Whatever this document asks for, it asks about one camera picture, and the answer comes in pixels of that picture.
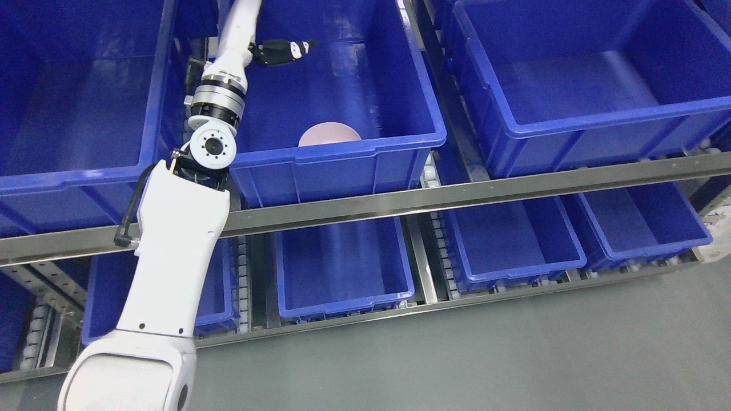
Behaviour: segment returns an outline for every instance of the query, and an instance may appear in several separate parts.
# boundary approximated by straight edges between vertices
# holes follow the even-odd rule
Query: gray floor
[[[63,377],[0,385],[53,410]],[[731,260],[199,352],[192,411],[729,410]]]

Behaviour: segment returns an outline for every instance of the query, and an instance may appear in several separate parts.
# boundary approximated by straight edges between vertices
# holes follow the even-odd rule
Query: robotic arm
[[[137,246],[139,257],[124,310],[115,330],[85,348],[69,370],[59,411],[187,408],[197,305],[229,212],[224,184],[248,88],[244,69],[252,61],[265,67],[296,61],[314,45],[285,40],[256,45],[260,7],[261,0],[234,3],[219,57],[206,65],[189,100],[191,140],[173,152],[169,167],[161,160],[140,177],[142,235],[137,240],[126,233],[133,199],[115,237],[118,245]]]

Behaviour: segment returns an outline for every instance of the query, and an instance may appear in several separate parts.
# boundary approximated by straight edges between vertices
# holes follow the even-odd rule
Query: blue plastic bin
[[[399,1],[266,0],[257,40],[315,39],[297,63],[247,68],[231,175],[251,207],[408,189],[446,132]],[[337,121],[357,142],[298,147]]]
[[[394,308],[414,296],[396,218],[275,233],[279,314],[297,321]]]
[[[731,118],[731,39],[690,0],[459,1],[445,31],[493,177],[674,154]]]
[[[675,183],[563,197],[588,257],[587,269],[651,263],[709,244],[692,205]]]
[[[581,249],[557,197],[442,212],[444,239],[461,293],[555,279],[583,267]]]
[[[0,237],[119,223],[179,146],[175,0],[0,1]]]
[[[0,372],[12,370],[32,300],[28,290],[0,273]]]
[[[219,240],[203,283],[195,320],[195,333],[228,331],[238,326],[237,257],[234,241]],[[117,326],[127,300],[137,258],[131,252],[102,254],[91,258],[81,342],[89,345]]]

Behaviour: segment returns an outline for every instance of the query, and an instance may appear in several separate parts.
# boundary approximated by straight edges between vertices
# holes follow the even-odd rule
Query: metal beam
[[[726,174],[731,174],[731,153],[717,153],[253,208],[229,214],[221,236],[235,237]],[[0,266],[124,251],[112,244],[114,232],[115,227],[98,227],[2,238]],[[137,235],[137,225],[130,232]]]

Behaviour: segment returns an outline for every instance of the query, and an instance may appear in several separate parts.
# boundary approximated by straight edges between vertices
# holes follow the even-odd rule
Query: black cable
[[[134,215],[137,202],[140,200],[142,191],[145,189],[147,178],[150,176],[150,173],[152,173],[152,169],[155,168],[155,166],[156,164],[147,166],[137,179],[137,186],[135,186],[135,190],[132,193],[132,199],[129,201],[127,210],[125,211],[122,220],[119,222],[117,232],[114,235],[114,244],[120,247],[129,247],[132,243],[132,237],[129,236],[129,225],[132,223],[132,215]]]

